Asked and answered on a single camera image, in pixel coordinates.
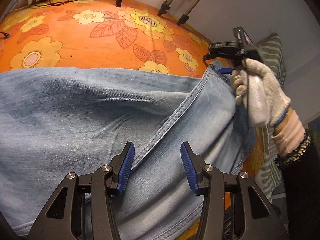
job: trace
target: black sleeve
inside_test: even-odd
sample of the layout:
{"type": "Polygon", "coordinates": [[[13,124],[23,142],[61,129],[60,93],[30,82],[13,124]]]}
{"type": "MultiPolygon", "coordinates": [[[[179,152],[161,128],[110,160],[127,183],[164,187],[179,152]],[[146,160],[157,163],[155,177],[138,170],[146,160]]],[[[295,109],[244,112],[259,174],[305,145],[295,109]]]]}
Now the black sleeve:
{"type": "Polygon", "coordinates": [[[313,142],[282,171],[291,240],[320,239],[320,163],[313,142]]]}

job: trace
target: blue denim fabric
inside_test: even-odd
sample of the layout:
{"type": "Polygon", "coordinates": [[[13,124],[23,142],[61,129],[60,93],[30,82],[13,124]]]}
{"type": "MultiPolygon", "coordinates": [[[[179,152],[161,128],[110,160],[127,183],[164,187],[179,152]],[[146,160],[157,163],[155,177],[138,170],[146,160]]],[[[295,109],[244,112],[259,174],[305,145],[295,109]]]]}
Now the blue denim fabric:
{"type": "MultiPolygon", "coordinates": [[[[127,69],[39,68],[0,75],[0,210],[19,235],[69,172],[94,172],[135,144],[127,188],[113,198],[122,240],[174,239],[197,218],[180,145],[236,174],[255,142],[228,81],[127,69]]],[[[91,236],[90,205],[85,205],[91,236]]]]}

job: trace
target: hand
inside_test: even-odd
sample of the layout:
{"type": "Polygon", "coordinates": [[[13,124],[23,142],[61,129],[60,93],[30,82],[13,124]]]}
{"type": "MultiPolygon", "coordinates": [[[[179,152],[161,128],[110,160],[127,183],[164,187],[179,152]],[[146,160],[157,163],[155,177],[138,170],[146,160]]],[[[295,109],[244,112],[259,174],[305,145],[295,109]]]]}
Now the hand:
{"type": "Polygon", "coordinates": [[[243,98],[247,94],[247,71],[258,74],[262,78],[266,101],[270,109],[269,124],[274,126],[289,107],[290,98],[284,94],[278,80],[268,66],[253,59],[246,59],[244,65],[246,69],[240,66],[235,68],[231,74],[231,83],[236,91],[236,102],[242,104],[243,98]]]}

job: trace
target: metal screw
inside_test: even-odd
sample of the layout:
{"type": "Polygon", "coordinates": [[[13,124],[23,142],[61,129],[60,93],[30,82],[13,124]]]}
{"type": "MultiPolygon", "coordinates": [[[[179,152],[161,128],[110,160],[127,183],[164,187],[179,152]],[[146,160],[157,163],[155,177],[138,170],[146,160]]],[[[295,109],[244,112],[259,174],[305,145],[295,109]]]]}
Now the metal screw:
{"type": "Polygon", "coordinates": [[[101,168],[103,171],[110,171],[111,170],[111,167],[109,165],[104,165],[102,166],[101,168]]]}
{"type": "Polygon", "coordinates": [[[246,179],[247,177],[249,177],[249,174],[243,171],[243,172],[240,173],[240,176],[242,178],[246,179]]]}
{"type": "Polygon", "coordinates": [[[75,176],[76,176],[76,174],[74,172],[70,172],[70,173],[68,173],[67,178],[73,179],[75,176]]]}
{"type": "Polygon", "coordinates": [[[210,165],[210,164],[208,164],[208,165],[204,166],[204,169],[205,169],[206,171],[213,171],[213,166],[210,165]]]}

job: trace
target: white glove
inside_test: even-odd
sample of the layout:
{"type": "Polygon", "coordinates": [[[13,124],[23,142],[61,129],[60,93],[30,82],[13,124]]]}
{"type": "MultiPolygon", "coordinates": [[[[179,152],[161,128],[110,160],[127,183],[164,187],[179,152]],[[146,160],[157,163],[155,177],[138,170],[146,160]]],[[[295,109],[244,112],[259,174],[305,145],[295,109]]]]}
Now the white glove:
{"type": "MultiPolygon", "coordinates": [[[[250,72],[258,74],[262,78],[265,99],[270,112],[269,124],[274,126],[288,108],[290,104],[290,98],[284,94],[278,80],[268,66],[253,59],[246,59],[245,63],[247,69],[240,66],[235,68],[231,74],[231,83],[236,91],[236,102],[237,104],[244,103],[244,106],[246,106],[246,95],[248,90],[247,71],[249,71],[249,77],[250,72]]],[[[249,111],[251,105],[257,104],[257,102],[252,101],[252,96],[250,96],[255,95],[254,86],[251,87],[250,85],[251,81],[249,78],[249,111]]],[[[253,115],[259,116],[260,113],[253,113],[253,115]]]]}

